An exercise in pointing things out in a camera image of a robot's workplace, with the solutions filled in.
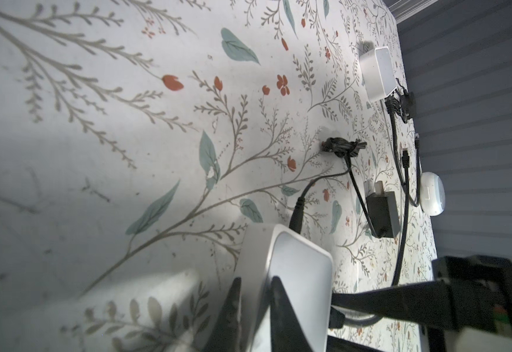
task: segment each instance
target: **white device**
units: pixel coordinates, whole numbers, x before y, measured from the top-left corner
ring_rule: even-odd
[[[326,350],[332,298],[332,256],[279,224],[251,224],[246,229],[234,275],[242,278],[241,346],[270,352],[270,285],[278,276],[309,346]]]
[[[429,216],[442,214],[446,208],[442,179],[433,172],[423,172],[420,176],[420,205]]]
[[[430,352],[427,329],[419,326],[420,350]],[[459,333],[445,331],[446,352],[503,352],[512,351],[512,338],[491,334],[473,328],[463,328]]]
[[[368,51],[359,57],[369,101],[385,99],[397,88],[389,47]]]

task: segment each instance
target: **white plastic housing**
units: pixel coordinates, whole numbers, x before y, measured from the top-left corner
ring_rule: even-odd
[[[388,47],[375,48],[363,54],[359,57],[359,66],[369,101],[385,99],[397,87]]]
[[[250,224],[235,277],[241,285],[241,345],[247,352],[271,352],[269,299],[278,276],[303,333],[315,352],[324,352],[332,296],[332,257],[279,224]]]
[[[420,177],[420,205],[430,216],[442,214],[446,208],[442,179],[433,172],[423,172]]]

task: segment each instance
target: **floral wallpaper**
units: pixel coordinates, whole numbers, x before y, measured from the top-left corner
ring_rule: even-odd
[[[326,137],[365,140],[361,191],[383,181],[401,211],[359,69],[375,46],[405,82],[381,0],[0,0],[0,350],[200,350],[246,227],[287,224],[344,169]],[[409,221],[401,282],[429,280],[430,219]],[[371,236],[349,177],[311,188],[302,235],[332,253],[336,292],[389,285],[398,239]],[[331,334],[419,348],[390,319]]]

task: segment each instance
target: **black cable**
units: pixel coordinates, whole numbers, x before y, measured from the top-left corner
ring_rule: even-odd
[[[373,228],[373,225],[371,223],[371,218],[369,216],[369,213],[367,212],[367,207],[365,205],[364,199],[362,198],[361,193],[359,192],[359,187],[357,185],[356,178],[354,177],[354,173],[352,172],[351,157],[352,156],[356,156],[357,152],[359,151],[359,149],[363,148],[364,146],[363,145],[358,146],[359,145],[359,141],[356,141],[356,143],[354,143],[354,144],[348,143],[347,141],[343,141],[343,142],[345,142],[345,144],[344,144],[344,146],[345,146],[344,153],[345,154],[342,154],[340,152],[340,150],[337,149],[337,151],[339,152],[337,154],[337,156],[339,156],[339,157],[343,156],[344,157],[344,160],[346,161],[346,165],[348,166],[348,169],[346,171],[344,171],[344,172],[341,172],[341,173],[335,173],[335,174],[332,174],[332,175],[320,176],[320,177],[317,177],[314,180],[311,180],[311,182],[309,182],[307,187],[305,187],[305,189],[301,193],[301,196],[297,199],[297,203],[295,204],[295,207],[294,207],[294,210],[293,210],[293,214],[291,215],[291,220],[289,221],[289,228],[292,229],[293,231],[295,231],[295,232],[297,232],[299,234],[301,233],[301,229],[303,227],[303,217],[304,217],[304,208],[305,208],[305,196],[309,192],[310,188],[317,181],[319,181],[321,179],[325,179],[327,177],[343,176],[343,175],[349,173],[350,174],[350,178],[352,180],[352,185],[354,186],[354,189],[356,190],[356,194],[358,196],[359,203],[360,203],[362,209],[364,210],[364,216],[365,216],[365,218],[367,220],[367,224],[369,225],[369,228],[371,230],[372,235],[377,237],[377,234],[375,233],[375,229]],[[400,172],[400,167],[399,167],[398,162],[396,162],[396,165],[397,165],[397,169]],[[405,194],[408,195],[408,189],[410,187],[410,185],[409,185],[410,180],[408,179],[408,168],[410,166],[410,157],[408,156],[408,151],[406,151],[406,150],[403,151],[402,165],[403,165],[403,168],[405,169],[405,189],[404,189],[404,191],[405,191]],[[403,261],[403,257],[404,257],[404,254],[405,254],[406,232],[407,232],[407,228],[408,228],[408,204],[409,204],[409,201],[406,201],[405,202],[405,211],[404,211],[404,215],[403,215],[403,226],[402,226],[401,244],[399,246],[399,252],[397,254],[397,264],[395,265],[395,271],[394,271],[394,274],[393,274],[393,281],[391,282],[391,285],[393,285],[393,286],[394,285],[398,285],[398,281],[399,281],[399,278],[401,276],[402,261]],[[365,326],[373,325],[373,324],[377,323],[381,319],[382,319],[382,317],[374,315],[371,318],[367,318],[367,319],[351,319],[351,318],[346,318],[345,322],[349,323],[351,325],[354,325],[354,326],[365,327]]]
[[[403,152],[402,165],[403,165],[403,168],[405,169],[405,193],[408,194],[408,188],[410,186],[409,185],[410,180],[408,179],[408,167],[410,166],[410,157],[408,156],[408,151],[406,151],[406,150]],[[357,190],[357,186],[356,186],[356,183],[355,183],[355,180],[354,180],[354,177],[353,177],[351,171],[350,171],[350,177],[352,178],[352,183],[354,184],[354,187],[356,188],[356,192],[358,193],[360,203],[362,203],[362,207],[363,207],[364,206],[363,201],[361,199],[359,191]],[[399,250],[398,250],[398,254],[397,254],[397,264],[395,265],[395,271],[393,274],[393,280],[391,281],[391,286],[398,285],[399,278],[401,277],[402,261],[403,261],[404,255],[405,255],[406,232],[408,229],[408,203],[409,202],[405,202],[405,211],[404,211],[403,218],[402,218],[403,224],[402,224],[401,243],[399,245]],[[374,315],[374,316],[372,316],[370,318],[366,318],[366,319],[345,318],[344,324],[350,324],[350,325],[358,326],[358,327],[366,327],[366,326],[371,326],[373,324],[376,324],[381,319],[383,319],[383,317],[381,317],[379,315]]]
[[[356,179],[354,178],[354,173],[352,172],[352,164],[350,162],[350,158],[346,158],[346,163],[348,164],[348,168],[350,169],[350,178],[352,179],[352,185],[354,186],[354,189],[356,190],[356,194],[358,195],[359,203],[362,206],[362,209],[364,210],[365,219],[367,220],[367,224],[369,225],[369,228],[371,230],[371,235],[373,237],[378,238],[377,234],[375,233],[375,229],[373,229],[373,224],[371,223],[371,218],[369,217],[369,213],[367,212],[367,207],[365,206],[364,200],[361,197],[361,193],[359,192],[358,184],[356,182]]]
[[[401,187],[405,188],[405,181],[403,179],[401,168],[399,167],[398,155],[397,155],[397,127],[395,126],[395,114],[398,114],[400,111],[400,106],[398,101],[393,97],[389,96],[385,99],[385,105],[387,109],[387,113],[389,114],[389,119],[391,120],[391,130],[393,134],[393,161],[395,163],[395,167],[397,169],[397,175],[401,184]],[[419,139],[415,136],[414,138],[414,147],[416,151],[416,199],[414,199],[409,192],[406,192],[408,201],[413,205],[413,207],[418,207],[420,205],[420,154],[419,154]]]
[[[305,196],[307,195],[307,192],[309,192],[309,189],[315,184],[315,182],[325,179],[327,177],[338,177],[338,176],[344,176],[348,172],[350,172],[350,166],[348,165],[348,169],[341,173],[334,173],[333,175],[324,175],[317,177],[316,179],[309,182],[307,187],[303,190],[301,193],[301,196],[297,198],[297,203],[295,204],[295,207],[293,209],[293,214],[291,215],[291,220],[289,221],[289,228],[293,231],[297,232],[298,234],[301,233],[301,229],[303,227],[303,218],[304,218],[304,210],[305,210]]]

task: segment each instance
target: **power adapter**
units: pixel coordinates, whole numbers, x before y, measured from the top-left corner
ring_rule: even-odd
[[[377,237],[395,238],[401,230],[395,193],[385,192],[383,182],[379,181],[375,183],[375,193],[367,196],[366,202]]]

